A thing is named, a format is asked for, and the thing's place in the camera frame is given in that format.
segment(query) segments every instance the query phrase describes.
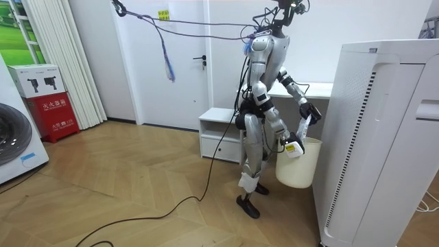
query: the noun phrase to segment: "yellow sticker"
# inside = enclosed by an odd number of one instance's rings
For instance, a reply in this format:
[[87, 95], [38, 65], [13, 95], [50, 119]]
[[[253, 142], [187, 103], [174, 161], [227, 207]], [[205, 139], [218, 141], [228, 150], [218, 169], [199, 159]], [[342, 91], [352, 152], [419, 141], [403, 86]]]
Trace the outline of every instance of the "yellow sticker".
[[296, 148], [295, 148], [293, 145], [289, 145], [289, 146], [285, 147], [285, 149], [286, 149], [288, 152], [292, 152], [292, 151], [296, 150]]
[[169, 21], [169, 10], [162, 10], [158, 12], [158, 19], [161, 21]]

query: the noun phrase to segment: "white bucket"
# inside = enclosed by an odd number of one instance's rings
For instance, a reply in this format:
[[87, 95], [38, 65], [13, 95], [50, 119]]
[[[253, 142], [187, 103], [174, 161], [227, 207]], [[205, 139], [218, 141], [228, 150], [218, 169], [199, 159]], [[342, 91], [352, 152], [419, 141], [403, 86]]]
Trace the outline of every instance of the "white bucket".
[[[284, 185], [297, 189], [311, 186], [322, 142], [307, 137], [304, 147], [305, 154], [297, 158], [288, 157], [287, 152], [277, 154], [276, 177]], [[278, 150], [282, 151], [283, 146], [279, 145]]]

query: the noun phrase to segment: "white cabinet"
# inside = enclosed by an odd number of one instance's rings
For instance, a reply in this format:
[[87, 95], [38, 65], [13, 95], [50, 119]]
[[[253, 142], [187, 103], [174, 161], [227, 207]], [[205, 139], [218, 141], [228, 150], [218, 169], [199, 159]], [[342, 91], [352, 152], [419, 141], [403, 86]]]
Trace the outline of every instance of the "white cabinet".
[[[199, 118], [201, 157], [212, 158], [234, 112], [233, 109], [212, 108]], [[236, 128], [235, 118], [233, 118], [230, 128], [218, 147], [215, 158], [239, 163], [242, 148], [241, 132]]]

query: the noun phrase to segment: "white door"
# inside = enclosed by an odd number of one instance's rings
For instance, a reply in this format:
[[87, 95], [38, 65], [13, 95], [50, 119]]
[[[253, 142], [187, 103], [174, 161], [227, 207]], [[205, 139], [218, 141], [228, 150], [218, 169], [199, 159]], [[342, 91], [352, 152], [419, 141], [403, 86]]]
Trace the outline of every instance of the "white door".
[[[128, 11], [158, 18], [169, 10], [171, 20], [204, 22], [203, 1], [121, 1]], [[166, 30], [204, 35], [205, 26], [156, 22]], [[116, 17], [123, 56], [140, 124], [198, 129], [198, 117], [209, 109], [207, 74], [203, 60], [205, 38], [162, 31], [167, 55], [176, 75], [167, 79], [162, 43], [154, 26], [134, 16]]]

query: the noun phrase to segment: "robot leg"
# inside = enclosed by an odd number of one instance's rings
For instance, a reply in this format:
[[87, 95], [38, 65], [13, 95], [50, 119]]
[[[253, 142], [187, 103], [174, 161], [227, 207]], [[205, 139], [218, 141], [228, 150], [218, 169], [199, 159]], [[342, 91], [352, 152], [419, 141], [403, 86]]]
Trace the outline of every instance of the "robot leg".
[[248, 164], [244, 164], [239, 186], [244, 188], [244, 194], [238, 196], [237, 204], [252, 218], [260, 216], [259, 211], [253, 206], [250, 197], [258, 186], [263, 162], [263, 141], [261, 124], [256, 117], [248, 113], [244, 117], [246, 125], [246, 137], [244, 147], [248, 157]]

